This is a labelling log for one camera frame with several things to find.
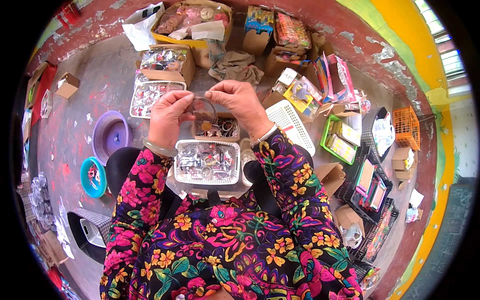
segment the white sneaker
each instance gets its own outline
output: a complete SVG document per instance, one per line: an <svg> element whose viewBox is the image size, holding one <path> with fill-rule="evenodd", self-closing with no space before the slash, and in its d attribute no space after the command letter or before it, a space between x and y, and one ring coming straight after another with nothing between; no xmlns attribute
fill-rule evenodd
<svg viewBox="0 0 480 300"><path fill-rule="evenodd" d="M255 153L250 148L250 139L244 138L240 141L240 161L241 161L241 180L246 186L252 186L253 183L247 180L245 173L243 172L243 167L249 161L256 160Z"/></svg>

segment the woman's left hand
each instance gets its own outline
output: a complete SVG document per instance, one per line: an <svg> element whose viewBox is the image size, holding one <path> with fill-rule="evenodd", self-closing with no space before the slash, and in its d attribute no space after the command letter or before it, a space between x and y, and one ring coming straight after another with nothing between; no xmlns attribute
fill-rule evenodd
<svg viewBox="0 0 480 300"><path fill-rule="evenodd" d="M180 134L180 124L195 120L185 113L194 94L189 91L171 91L164 94L152 107L148 140L159 147L173 149Z"/></svg>

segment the floral blouse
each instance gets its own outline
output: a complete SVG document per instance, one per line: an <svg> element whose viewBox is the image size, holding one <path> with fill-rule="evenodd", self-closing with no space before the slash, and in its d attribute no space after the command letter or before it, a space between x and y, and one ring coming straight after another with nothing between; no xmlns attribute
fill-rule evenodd
<svg viewBox="0 0 480 300"><path fill-rule="evenodd" d="M188 195L158 220L173 159L144 149L113 212L101 299L362 299L329 200L302 150L280 130L254 147L282 217L253 191L207 207Z"/></svg>

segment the sleeve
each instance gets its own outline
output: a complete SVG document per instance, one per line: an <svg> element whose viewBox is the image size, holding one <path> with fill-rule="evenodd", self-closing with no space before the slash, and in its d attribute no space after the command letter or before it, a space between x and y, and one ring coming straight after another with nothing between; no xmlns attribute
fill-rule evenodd
<svg viewBox="0 0 480 300"><path fill-rule="evenodd" d="M303 271L295 272L295 280L306 280L312 297L362 299L355 269L333 223L329 200L306 159L309 154L280 129L253 151L293 237L295 249L286 258L298 261Z"/></svg>
<svg viewBox="0 0 480 300"><path fill-rule="evenodd" d="M161 158L143 148L124 182L113 211L108 234L101 299L126 299L142 241L158 222L161 193L172 158Z"/></svg>

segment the hand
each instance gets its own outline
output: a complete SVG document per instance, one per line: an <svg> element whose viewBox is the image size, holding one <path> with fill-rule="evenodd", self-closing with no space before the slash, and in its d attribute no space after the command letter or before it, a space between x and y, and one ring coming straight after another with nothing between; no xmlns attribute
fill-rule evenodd
<svg viewBox="0 0 480 300"><path fill-rule="evenodd" d="M148 140L159 147L173 149L180 134L180 124L195 120L185 113L194 94L189 91L171 91L164 94L152 107Z"/></svg>
<svg viewBox="0 0 480 300"><path fill-rule="evenodd" d="M235 80L221 81L205 93L205 98L230 110L248 131L252 141L261 138L274 125L268 119L265 109L249 83Z"/></svg>

